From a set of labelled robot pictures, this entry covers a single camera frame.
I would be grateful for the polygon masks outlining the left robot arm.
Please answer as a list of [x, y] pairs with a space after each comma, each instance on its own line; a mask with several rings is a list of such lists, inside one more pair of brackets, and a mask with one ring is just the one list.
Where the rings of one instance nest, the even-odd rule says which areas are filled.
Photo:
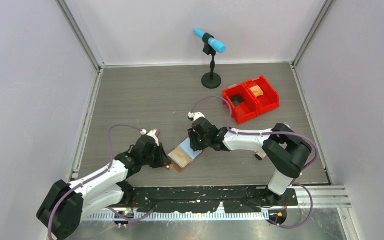
[[65, 240], [81, 222], [100, 210], [119, 204], [128, 207], [134, 199], [134, 188], [127, 179], [142, 167], [164, 168], [171, 164], [163, 144], [156, 137], [141, 136], [128, 151], [118, 154], [109, 164], [81, 179], [70, 183], [55, 182], [36, 218], [51, 236]]

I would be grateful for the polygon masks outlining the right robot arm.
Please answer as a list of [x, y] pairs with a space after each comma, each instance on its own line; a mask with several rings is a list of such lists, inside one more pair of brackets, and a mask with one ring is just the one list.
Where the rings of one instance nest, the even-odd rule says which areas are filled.
[[218, 152], [265, 153], [275, 167], [264, 196], [270, 205], [279, 205], [285, 199], [288, 186], [301, 175], [313, 150], [307, 140], [283, 123], [268, 130], [241, 131], [217, 128], [205, 117], [199, 117], [187, 132], [194, 151], [211, 148]]

